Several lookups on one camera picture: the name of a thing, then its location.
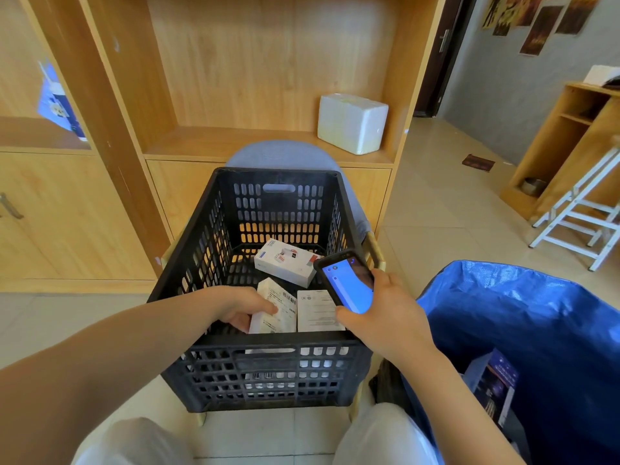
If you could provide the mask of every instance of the black plastic crate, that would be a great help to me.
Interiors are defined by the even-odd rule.
[[[269,238],[319,255],[360,249],[340,173],[216,169],[148,301],[267,277],[297,296],[254,268]],[[315,277],[308,289],[322,288]],[[371,355],[350,331],[247,335],[218,321],[162,377],[190,412],[348,406]]]

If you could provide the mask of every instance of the dark door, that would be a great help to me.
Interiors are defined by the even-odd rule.
[[[454,63],[451,60],[456,59],[462,38],[462,35],[459,36],[461,33],[455,33],[455,30],[458,29],[457,20],[460,16],[468,14],[469,10],[464,8],[468,8],[468,4],[473,6],[475,1],[446,0],[441,19],[439,20],[437,34],[435,35],[433,51],[430,54],[429,64],[424,73],[420,95],[415,104],[416,116],[431,117],[437,113],[439,108],[439,92],[442,91],[442,87],[445,86],[444,83],[447,82],[451,65]]]

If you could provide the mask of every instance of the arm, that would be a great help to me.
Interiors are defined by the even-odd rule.
[[[82,440],[217,319],[247,331],[277,312],[256,290],[217,286],[106,318],[0,371],[0,450],[12,464],[68,464]]]
[[[523,464],[450,361],[437,350],[424,310],[397,276],[374,269],[370,310],[338,307],[337,319],[405,375],[449,465]]]

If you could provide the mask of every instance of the person's right arm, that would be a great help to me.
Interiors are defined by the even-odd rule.
[[[337,319],[410,383],[449,465],[523,465],[499,428],[435,347],[424,310],[394,274],[373,270],[373,304],[363,315],[337,308]]]

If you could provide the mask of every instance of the smartphone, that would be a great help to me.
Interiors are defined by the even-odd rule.
[[[327,283],[327,291],[336,305],[344,305],[354,313],[368,311],[373,302],[375,278],[354,250],[318,259],[314,269]]]

